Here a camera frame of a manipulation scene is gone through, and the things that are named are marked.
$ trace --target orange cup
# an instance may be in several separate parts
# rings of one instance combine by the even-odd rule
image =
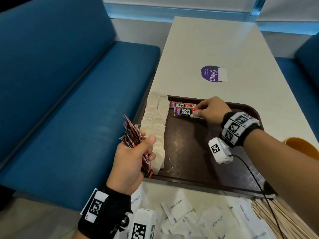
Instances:
[[[296,149],[309,157],[319,160],[319,151],[309,142],[302,138],[291,137],[284,141],[284,144]]]

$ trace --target blue cushioned seat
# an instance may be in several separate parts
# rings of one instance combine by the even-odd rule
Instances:
[[[319,140],[319,92],[294,59],[275,58],[314,135]]]
[[[105,183],[123,133],[122,111],[133,118],[160,49],[114,42],[80,84],[0,172],[0,184],[81,210]]]

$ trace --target wrist strap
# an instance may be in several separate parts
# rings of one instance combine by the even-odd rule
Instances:
[[[259,120],[245,112],[228,112],[221,123],[219,135],[228,146],[243,146],[245,138],[255,129],[260,129]]]
[[[129,223],[126,213],[132,213],[131,197],[109,187],[105,191],[94,190],[78,223],[78,230],[90,239],[112,239]]]

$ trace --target white sensor device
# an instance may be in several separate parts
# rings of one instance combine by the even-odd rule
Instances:
[[[229,146],[220,138],[213,138],[208,142],[208,145],[218,164],[226,164],[233,161],[233,157],[230,157]]]

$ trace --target right hand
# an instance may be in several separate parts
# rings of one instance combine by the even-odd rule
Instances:
[[[216,125],[221,125],[225,114],[232,111],[225,101],[217,96],[201,101],[196,108],[204,110],[194,111],[195,116],[202,117]]]

